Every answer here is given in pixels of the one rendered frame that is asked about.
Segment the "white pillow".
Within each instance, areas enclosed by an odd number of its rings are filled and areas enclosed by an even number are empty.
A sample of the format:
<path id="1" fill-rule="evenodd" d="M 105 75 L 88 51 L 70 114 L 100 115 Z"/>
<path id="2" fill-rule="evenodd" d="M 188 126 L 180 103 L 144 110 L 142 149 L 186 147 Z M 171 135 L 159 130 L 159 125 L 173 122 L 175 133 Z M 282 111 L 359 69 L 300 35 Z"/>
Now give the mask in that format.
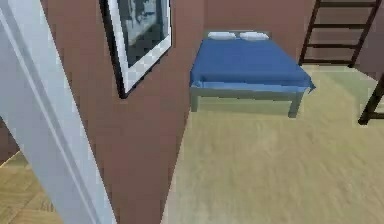
<path id="1" fill-rule="evenodd" d="M 207 37 L 213 40 L 234 40 L 236 34 L 232 32 L 209 32 Z"/>
<path id="2" fill-rule="evenodd" d="M 242 32 L 239 36 L 241 39 L 246 41 L 261 41 L 269 39 L 267 34 L 261 32 Z"/>

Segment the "white room door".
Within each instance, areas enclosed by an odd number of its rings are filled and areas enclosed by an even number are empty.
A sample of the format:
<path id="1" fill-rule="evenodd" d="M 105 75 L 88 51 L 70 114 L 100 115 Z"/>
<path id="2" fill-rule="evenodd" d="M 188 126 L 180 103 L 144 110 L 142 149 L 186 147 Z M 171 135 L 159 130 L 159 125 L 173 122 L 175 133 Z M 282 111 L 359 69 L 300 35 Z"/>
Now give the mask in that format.
<path id="1" fill-rule="evenodd" d="M 0 0 L 0 118 L 64 224 L 117 224 L 40 0 Z"/>

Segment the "dark brown ladder shelf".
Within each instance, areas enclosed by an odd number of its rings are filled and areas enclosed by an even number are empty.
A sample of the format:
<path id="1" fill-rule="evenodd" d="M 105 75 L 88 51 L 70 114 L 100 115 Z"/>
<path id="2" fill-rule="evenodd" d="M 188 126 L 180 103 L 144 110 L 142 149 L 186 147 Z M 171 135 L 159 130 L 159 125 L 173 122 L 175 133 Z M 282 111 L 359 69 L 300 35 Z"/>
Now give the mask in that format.
<path id="1" fill-rule="evenodd" d="M 357 58 L 361 52 L 366 37 L 370 31 L 373 21 L 377 12 L 381 6 L 383 0 L 372 1 L 328 1 L 328 0 L 315 0 L 310 21 L 307 27 L 307 33 L 305 35 L 302 50 L 299 56 L 298 64 L 331 64 L 331 65 L 346 65 L 349 68 L 353 68 L 356 65 Z M 317 14 L 320 8 L 370 8 L 370 14 L 365 23 L 352 24 L 352 23 L 338 23 L 338 24 L 321 24 L 316 23 Z M 311 43 L 310 38 L 314 29 L 359 29 L 361 30 L 360 37 L 356 44 L 321 44 Z M 307 49 L 311 48 L 334 48 L 334 49 L 352 49 L 353 55 L 349 60 L 337 60 L 337 59 L 310 59 L 306 58 Z M 358 123 L 360 125 L 367 125 L 370 120 L 384 120 L 384 113 L 376 111 L 379 102 L 384 97 L 384 74 L 378 81 L 372 95 L 370 96 L 367 104 L 362 111 Z"/>

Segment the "blue bed with grey frame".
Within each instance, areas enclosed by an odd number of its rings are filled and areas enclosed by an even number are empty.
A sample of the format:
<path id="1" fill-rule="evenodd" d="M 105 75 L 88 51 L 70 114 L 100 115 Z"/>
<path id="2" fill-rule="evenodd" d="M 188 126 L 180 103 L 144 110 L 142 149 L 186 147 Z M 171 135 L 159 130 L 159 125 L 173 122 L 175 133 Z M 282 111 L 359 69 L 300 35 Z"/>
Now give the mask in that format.
<path id="1" fill-rule="evenodd" d="M 302 67 L 261 32 L 228 33 L 217 39 L 210 31 L 202 40 L 190 71 L 190 110 L 201 97 L 288 101 L 288 116 L 297 116 L 303 95 L 315 85 Z"/>

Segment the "black framed wall picture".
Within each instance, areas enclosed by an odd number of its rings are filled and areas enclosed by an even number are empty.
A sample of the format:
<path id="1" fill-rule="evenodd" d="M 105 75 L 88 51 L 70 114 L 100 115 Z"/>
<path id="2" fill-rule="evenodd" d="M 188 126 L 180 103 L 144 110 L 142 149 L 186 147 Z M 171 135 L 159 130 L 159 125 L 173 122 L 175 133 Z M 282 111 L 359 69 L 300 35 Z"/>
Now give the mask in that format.
<path id="1" fill-rule="evenodd" d="M 127 98 L 172 46 L 171 0 L 99 0 L 118 96 Z"/>

